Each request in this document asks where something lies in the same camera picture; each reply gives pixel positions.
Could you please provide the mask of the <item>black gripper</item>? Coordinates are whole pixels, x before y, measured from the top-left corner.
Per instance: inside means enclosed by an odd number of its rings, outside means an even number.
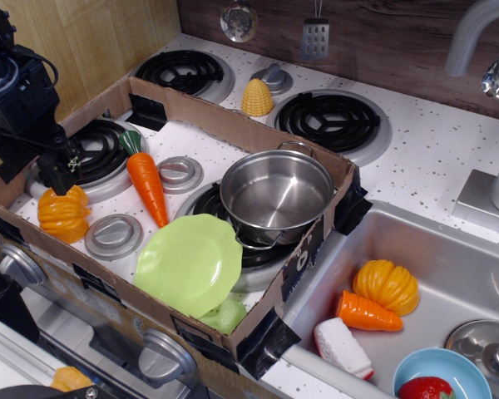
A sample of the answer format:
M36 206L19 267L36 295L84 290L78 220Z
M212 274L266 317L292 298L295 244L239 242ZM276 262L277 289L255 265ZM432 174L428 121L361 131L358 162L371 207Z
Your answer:
M16 134L0 128L0 178L5 183L37 160L43 183L56 195L65 195L80 175L80 155L56 122L38 122Z

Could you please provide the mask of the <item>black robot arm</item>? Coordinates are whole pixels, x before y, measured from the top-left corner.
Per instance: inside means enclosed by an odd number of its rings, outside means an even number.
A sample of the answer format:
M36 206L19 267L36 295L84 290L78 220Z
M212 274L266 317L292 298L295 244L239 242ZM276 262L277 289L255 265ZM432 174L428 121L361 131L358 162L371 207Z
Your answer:
M58 72L17 45L16 28L0 9L0 177L6 183L32 161L42 182L65 195L79 179L79 151L56 122Z

